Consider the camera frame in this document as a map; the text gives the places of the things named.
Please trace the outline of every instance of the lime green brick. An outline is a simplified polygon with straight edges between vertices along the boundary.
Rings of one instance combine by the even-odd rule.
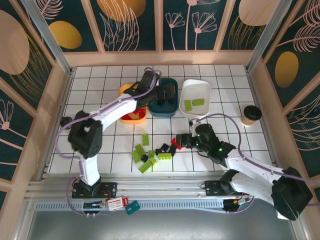
[[[184,107],[186,112],[190,112],[192,110],[191,107],[191,101],[190,100],[184,100]]]
[[[200,106],[200,105],[203,105],[203,104],[205,104],[205,99],[204,98],[192,100],[192,105],[193,106]]]
[[[141,173],[144,173],[145,171],[147,171],[149,168],[151,168],[152,166],[152,162],[151,161],[146,161],[140,168],[139,168],[139,171]]]
[[[141,162],[139,153],[136,150],[131,152],[131,156],[136,164]]]
[[[149,153],[148,153],[148,157],[149,157],[149,158],[154,158],[155,155],[156,155],[156,152],[155,152],[155,151],[149,150]]]
[[[152,163],[153,166],[157,163],[157,160],[154,157],[151,157],[149,161]]]
[[[135,148],[135,150],[137,151],[137,153],[139,154],[140,158],[141,158],[143,155],[146,155],[145,150],[143,149],[143,147],[142,147],[140,144],[137,144],[134,148]]]
[[[171,153],[159,153],[158,154],[158,159],[159,160],[171,160],[172,159],[172,155],[171,155]]]
[[[149,134],[148,133],[142,134],[142,145],[149,146]]]

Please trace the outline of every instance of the leaf pattern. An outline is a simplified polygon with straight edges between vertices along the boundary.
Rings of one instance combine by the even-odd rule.
[[[44,19],[53,20],[63,8],[62,0],[35,0]]]

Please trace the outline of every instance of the pink line drawing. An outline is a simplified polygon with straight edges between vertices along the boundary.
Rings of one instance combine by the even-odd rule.
[[[169,28],[170,28],[173,50],[176,50],[172,29],[182,27],[186,24],[186,22],[182,21],[183,17],[181,15],[181,12],[179,12],[179,13],[175,12],[172,15],[170,12],[168,12],[165,14],[165,19],[166,19],[166,22],[168,23]]]

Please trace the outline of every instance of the cable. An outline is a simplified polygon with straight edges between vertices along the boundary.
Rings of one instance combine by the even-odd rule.
[[[63,154],[63,153],[60,151],[59,145],[58,145],[58,140],[59,140],[59,137],[60,137],[60,135],[62,134],[62,132],[63,132],[66,128],[70,127],[71,125],[76,124],[76,123],[79,123],[79,122],[82,122],[82,121],[86,121],[86,120],[91,119],[91,118],[94,118],[94,117],[96,117],[96,116],[98,116],[98,115],[100,115],[100,114],[103,114],[104,112],[110,110],[111,108],[117,107],[117,106],[118,106],[120,103],[122,103],[122,102],[127,102],[127,101],[130,101],[130,100],[133,100],[133,99],[137,99],[137,98],[143,97],[144,95],[147,95],[148,93],[150,93],[150,92],[153,90],[153,88],[156,86],[156,84],[157,84],[157,76],[156,76],[156,72],[155,72],[151,67],[146,67],[146,68],[144,69],[145,72],[146,72],[147,70],[150,70],[150,71],[153,72],[153,80],[152,80],[152,83],[151,83],[151,87],[150,87],[146,92],[141,93],[141,94],[136,95],[136,96],[130,96],[130,97],[126,97],[126,98],[120,98],[120,99],[118,99],[118,101],[115,101],[114,103],[103,107],[102,109],[100,109],[99,112],[93,113],[93,114],[91,114],[91,115],[89,115],[89,116],[85,116],[85,117],[81,117],[81,118],[72,120],[71,122],[68,122],[66,125],[64,125],[64,126],[59,130],[59,132],[57,133],[57,135],[56,135],[56,137],[55,137],[55,141],[54,141],[55,151],[57,152],[57,154],[58,154],[59,156],[61,156],[62,158],[64,158],[64,159],[73,159],[73,158],[76,158],[76,159],[80,160],[81,157],[78,156],[78,155],[75,155],[75,156],[66,156],[65,154]]]
[[[152,91],[152,89],[153,89],[153,88],[156,86],[156,84],[157,84],[157,75],[156,75],[156,72],[155,72],[151,67],[146,67],[146,68],[144,69],[145,72],[146,72],[147,70],[151,70],[151,71],[153,72],[153,80],[152,80],[152,83],[151,83],[151,87],[150,87],[146,92],[144,92],[144,93],[142,93],[142,94],[139,94],[139,95],[136,95],[136,96],[131,96],[131,97],[126,97],[126,98],[118,99],[118,101],[116,101],[116,102],[114,102],[114,103],[112,103],[112,104],[110,104],[110,105],[105,106],[105,107],[102,108],[99,112],[96,112],[96,113],[91,114],[91,115],[86,116],[86,117],[81,117],[81,118],[75,119],[75,120],[73,120],[73,121],[71,121],[71,122],[68,122],[66,125],[64,125],[64,126],[59,130],[59,132],[57,133],[57,135],[56,135],[56,137],[55,137],[55,141],[54,141],[55,151],[58,153],[58,155],[60,155],[60,156],[61,156],[62,158],[64,158],[64,159],[73,159],[73,158],[76,158],[76,159],[80,160],[80,159],[81,159],[80,156],[77,156],[77,155],[76,155],[76,156],[65,156],[64,154],[61,153],[61,151],[60,151],[60,149],[59,149],[59,145],[58,145],[58,140],[59,140],[59,137],[60,137],[60,135],[62,134],[62,132],[63,132],[66,128],[70,127],[71,125],[73,125],[73,124],[75,124],[75,123],[82,122],[82,121],[86,121],[86,120],[91,119],[91,118],[93,118],[93,117],[95,117],[95,116],[98,116],[99,114],[103,114],[104,112],[108,111],[109,109],[118,106],[118,105],[119,105],[120,103],[122,103],[122,102],[130,101],[130,100],[133,100],[133,99],[137,99],[137,98],[143,97],[144,95],[147,95],[148,93],[150,93],[150,92]],[[89,216],[90,216],[89,213],[88,213],[88,214],[85,214],[83,211],[78,211],[78,210],[76,210],[76,209],[71,205],[71,202],[70,202],[69,188],[70,188],[70,186],[73,185],[77,180],[80,180],[80,179],[81,179],[80,177],[71,177],[71,178],[69,179],[68,185],[67,185],[67,187],[66,187],[66,201],[67,201],[67,203],[68,203],[69,208],[70,208],[73,212],[75,212],[76,214],[81,215],[81,216],[87,216],[87,217],[89,217]]]
[[[269,169],[269,168],[267,168],[267,167],[265,167],[265,166],[260,165],[259,163],[256,163],[256,162],[254,162],[254,161],[246,158],[246,157],[244,156],[244,154],[243,154],[243,153],[241,152],[241,150],[240,150],[241,141],[242,141],[240,129],[239,129],[237,123],[236,123],[231,117],[229,117],[228,115],[225,115],[225,114],[223,114],[223,113],[213,113],[213,114],[210,114],[210,115],[208,115],[208,116],[205,116],[205,117],[203,117],[203,118],[198,119],[198,120],[196,121],[196,123],[198,123],[198,122],[200,122],[200,121],[202,121],[202,120],[204,120],[204,119],[206,119],[206,118],[213,117],[213,116],[223,116],[223,117],[226,117],[226,118],[230,119],[231,122],[235,125],[236,130],[237,130],[238,135],[239,135],[239,143],[238,143],[237,149],[238,149],[238,152],[239,152],[240,156],[241,156],[244,160],[248,161],[248,162],[251,163],[252,165],[254,165],[254,166],[258,167],[258,168],[261,168],[261,169],[263,169],[263,170],[265,170],[265,171],[267,171],[267,172],[269,172],[269,173],[271,173],[271,174],[277,174],[277,175],[280,175],[280,176],[282,176],[282,177],[286,177],[286,178],[290,178],[290,179],[295,179],[295,180],[299,180],[299,181],[303,181],[303,182],[306,182],[306,183],[310,183],[310,184],[313,184],[313,185],[318,185],[318,186],[320,186],[320,182],[317,182],[317,181],[314,181],[314,180],[310,180],[310,179],[306,179],[306,178],[299,177],[299,176],[289,175],[289,174],[286,174],[286,173],[283,173],[283,172],[279,172],[279,171],[273,171],[273,170],[271,170],[271,169]],[[318,203],[311,203],[311,204],[308,204],[308,206],[320,206],[320,202],[318,202]]]

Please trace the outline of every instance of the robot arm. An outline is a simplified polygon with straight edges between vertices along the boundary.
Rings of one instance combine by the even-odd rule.
[[[151,89],[148,94],[144,94],[151,86],[154,86],[154,76],[156,76],[155,87]],[[113,102],[89,113],[79,111],[76,114],[75,120],[93,116],[87,120],[72,124],[68,136],[68,141],[71,143],[72,149],[81,155],[78,160],[80,168],[79,185],[86,189],[92,197],[99,192],[101,185],[97,154],[102,147],[104,130],[122,116],[147,105],[150,101],[156,100],[158,104],[161,104],[161,102],[165,100],[170,102],[177,89],[170,83],[160,85],[160,81],[161,77],[158,74],[147,70],[141,81],[133,84]]]
[[[229,167],[220,179],[221,187],[227,194],[247,193],[266,201],[284,217],[296,220],[313,195],[305,182],[278,174],[285,173],[301,177],[299,172],[289,167],[284,170],[267,165],[246,154],[235,146],[219,141],[210,124],[192,124],[192,133],[176,136],[178,145],[196,148],[216,164]]]

